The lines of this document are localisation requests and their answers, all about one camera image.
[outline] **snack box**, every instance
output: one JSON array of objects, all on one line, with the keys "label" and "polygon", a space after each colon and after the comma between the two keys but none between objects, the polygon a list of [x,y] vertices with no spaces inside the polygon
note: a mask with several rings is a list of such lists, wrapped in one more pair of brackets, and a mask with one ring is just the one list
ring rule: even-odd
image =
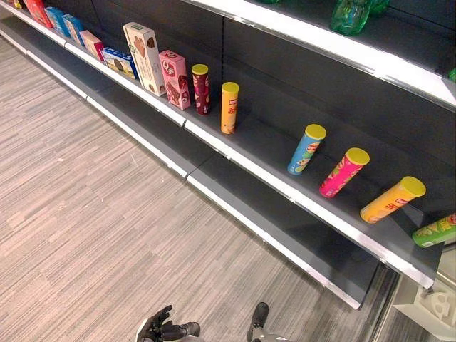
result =
[{"label": "snack box", "polygon": [[41,25],[44,25],[48,29],[52,29],[52,23],[49,20],[46,11],[44,10],[44,5],[42,0],[24,0],[25,5],[27,6],[28,11],[31,16],[39,22]]},{"label": "snack box", "polygon": [[25,7],[25,4],[23,0],[8,0],[10,5],[13,5],[17,9],[23,9]]},{"label": "snack box", "polygon": [[71,37],[70,31],[68,31],[68,28],[63,22],[63,12],[55,7],[46,7],[45,11],[52,23],[52,26],[54,26],[54,29],[62,36]]},{"label": "snack box", "polygon": [[113,48],[104,48],[102,54],[106,65],[111,69],[120,71],[130,78],[138,78],[132,56],[116,51]]},{"label": "snack box", "polygon": [[104,61],[101,51],[105,48],[102,41],[95,37],[89,31],[81,31],[81,38],[83,39],[85,47],[92,53],[99,61]]},{"label": "snack box", "polygon": [[157,96],[163,95],[166,93],[165,81],[160,70],[155,32],[137,23],[125,24],[123,31],[138,69],[141,85]]},{"label": "snack box", "polygon": [[170,50],[160,52],[168,101],[184,110],[190,106],[185,58]]},{"label": "snack box", "polygon": [[63,22],[66,28],[70,31],[71,38],[81,46],[84,46],[83,39],[81,38],[81,31],[84,31],[83,24],[79,19],[75,18],[71,14],[65,14],[63,16]]}]

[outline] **red box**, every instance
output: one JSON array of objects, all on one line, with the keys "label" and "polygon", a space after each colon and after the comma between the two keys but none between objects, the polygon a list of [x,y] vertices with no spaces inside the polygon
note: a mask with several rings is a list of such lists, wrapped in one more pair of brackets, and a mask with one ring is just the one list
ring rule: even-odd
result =
[{"label": "red box", "polygon": [[30,12],[31,16],[39,22],[41,25],[44,25],[48,29],[52,29],[52,23],[44,11],[44,5],[42,0],[24,0],[28,11]]}]

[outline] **white box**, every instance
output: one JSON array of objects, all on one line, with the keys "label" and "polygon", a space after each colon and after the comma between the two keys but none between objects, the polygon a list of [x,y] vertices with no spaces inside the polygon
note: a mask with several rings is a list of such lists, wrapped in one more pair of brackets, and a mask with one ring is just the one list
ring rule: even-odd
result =
[{"label": "white box", "polygon": [[125,24],[123,31],[138,70],[141,85],[155,95],[163,95],[166,89],[160,69],[155,32],[137,23]]}]

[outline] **red chip can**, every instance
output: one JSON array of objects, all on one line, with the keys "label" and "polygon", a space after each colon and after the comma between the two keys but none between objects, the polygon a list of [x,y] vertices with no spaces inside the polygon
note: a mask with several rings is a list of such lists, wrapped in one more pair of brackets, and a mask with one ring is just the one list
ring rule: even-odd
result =
[{"label": "red chip can", "polygon": [[192,74],[197,112],[200,115],[207,115],[210,104],[209,68],[205,64],[195,64],[192,67]]}]

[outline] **lower shelf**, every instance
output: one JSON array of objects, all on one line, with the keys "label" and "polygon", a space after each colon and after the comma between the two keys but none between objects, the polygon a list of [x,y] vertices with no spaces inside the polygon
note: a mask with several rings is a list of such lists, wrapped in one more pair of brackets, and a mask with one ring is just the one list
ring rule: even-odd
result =
[{"label": "lower shelf", "polygon": [[315,280],[360,307],[378,266],[373,256],[57,43],[18,25],[1,20],[0,34]]},{"label": "lower shelf", "polygon": [[379,264],[368,252],[220,155],[187,180],[353,308]]}]

